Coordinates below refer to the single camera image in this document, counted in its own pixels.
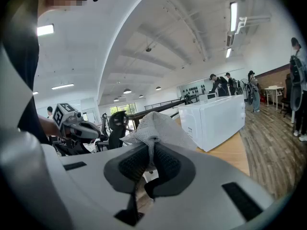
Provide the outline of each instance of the recessed ceiling light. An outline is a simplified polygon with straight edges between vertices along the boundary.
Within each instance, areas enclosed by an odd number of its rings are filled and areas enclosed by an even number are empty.
[[[230,56],[231,48],[227,49],[226,58]]]
[[[233,32],[236,29],[236,14],[237,14],[238,4],[233,2],[230,4],[231,21],[230,21],[230,31]]]
[[[40,26],[37,28],[37,36],[42,36],[42,35],[51,34],[51,33],[54,33],[53,24]]]
[[[131,89],[125,89],[124,90],[124,94],[129,94],[129,93],[131,93],[132,91],[131,91]]]
[[[61,85],[61,86],[57,86],[57,87],[52,87],[52,89],[57,90],[57,89],[66,88],[66,87],[70,87],[70,86],[74,86],[74,84],[71,83],[71,84]]]

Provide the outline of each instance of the woman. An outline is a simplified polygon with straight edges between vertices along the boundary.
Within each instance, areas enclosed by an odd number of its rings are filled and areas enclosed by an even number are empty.
[[[301,45],[299,44],[298,40],[293,37],[291,38],[291,44],[293,47],[293,50],[295,50],[295,56],[301,61],[302,67],[304,69],[305,75],[307,75],[307,67],[306,67],[306,53],[304,50],[302,50]],[[299,137],[300,141],[307,141],[307,82],[306,79],[302,81],[302,90],[303,90],[303,96],[302,96],[302,103],[300,108],[296,111],[295,117],[296,117],[296,126],[295,131],[293,133],[294,136]]]
[[[253,71],[249,71],[248,73],[248,81],[253,88],[253,107],[254,112],[259,113],[259,106],[260,106],[260,96],[259,96],[259,89],[258,89],[258,80],[254,78],[255,73]]]

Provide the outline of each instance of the wood laminate floor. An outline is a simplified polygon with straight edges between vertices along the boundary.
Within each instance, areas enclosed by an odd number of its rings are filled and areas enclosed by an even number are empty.
[[[250,177],[278,199],[299,182],[307,159],[307,143],[293,136],[291,117],[276,106],[260,105],[260,113],[246,107],[240,130],[248,158]]]

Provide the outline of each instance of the shoe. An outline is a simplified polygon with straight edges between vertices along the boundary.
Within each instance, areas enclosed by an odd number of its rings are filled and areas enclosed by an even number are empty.
[[[300,133],[301,133],[301,131],[295,130],[294,133],[293,133],[293,135],[294,135],[295,137],[298,137],[298,135],[299,135]]]
[[[301,135],[298,139],[299,139],[300,141],[307,141],[307,135],[306,135],[306,134]]]

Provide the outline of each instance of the white towel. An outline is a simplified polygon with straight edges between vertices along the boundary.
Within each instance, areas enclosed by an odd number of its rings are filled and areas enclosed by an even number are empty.
[[[128,143],[144,142],[148,146],[149,166],[147,171],[155,169],[154,166],[154,144],[156,142],[195,150],[197,145],[191,137],[169,116],[158,112],[147,114],[138,126],[137,131],[121,138]]]

